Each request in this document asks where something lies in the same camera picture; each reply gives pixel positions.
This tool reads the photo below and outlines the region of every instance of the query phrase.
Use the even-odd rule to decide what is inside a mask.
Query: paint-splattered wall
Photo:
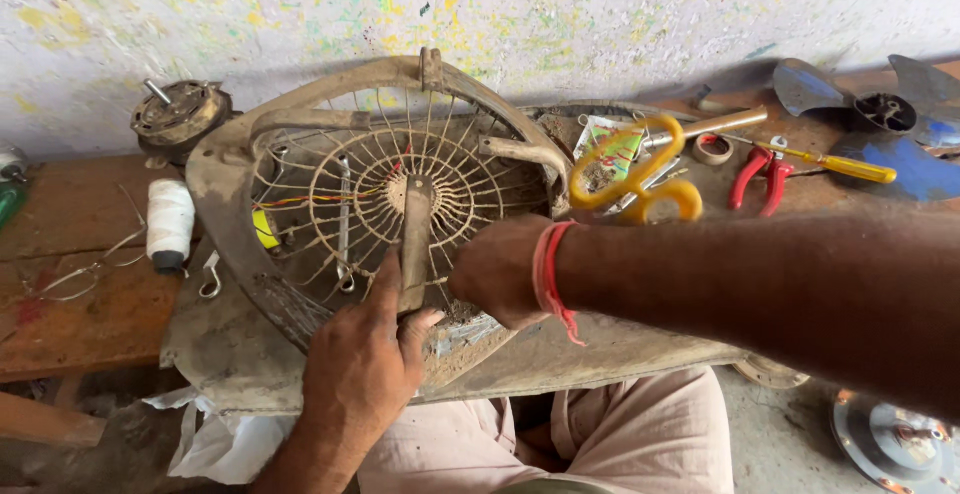
[[[834,68],[948,54],[960,0],[3,0],[0,137],[133,152],[141,81],[225,81],[236,107],[421,45],[516,102],[630,98],[754,58]]]

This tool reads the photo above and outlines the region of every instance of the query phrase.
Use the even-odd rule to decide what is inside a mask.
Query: white thread spool
[[[196,208],[186,182],[157,179],[150,183],[147,207],[147,255],[162,275],[180,271],[190,256]]]

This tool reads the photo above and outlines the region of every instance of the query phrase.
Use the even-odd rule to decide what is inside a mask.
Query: pink trousers
[[[710,367],[558,391],[551,438],[566,473],[521,463],[508,399],[410,406],[358,472],[364,494],[487,494],[533,478],[594,484],[614,494],[734,491],[730,426]]]

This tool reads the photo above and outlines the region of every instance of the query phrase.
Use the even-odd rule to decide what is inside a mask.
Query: green bottle
[[[14,181],[0,182],[0,230],[27,200],[27,188]]]

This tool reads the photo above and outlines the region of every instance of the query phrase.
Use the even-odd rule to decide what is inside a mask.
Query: tape roll
[[[734,144],[715,133],[702,133],[693,142],[693,157],[700,162],[718,166],[734,155]]]

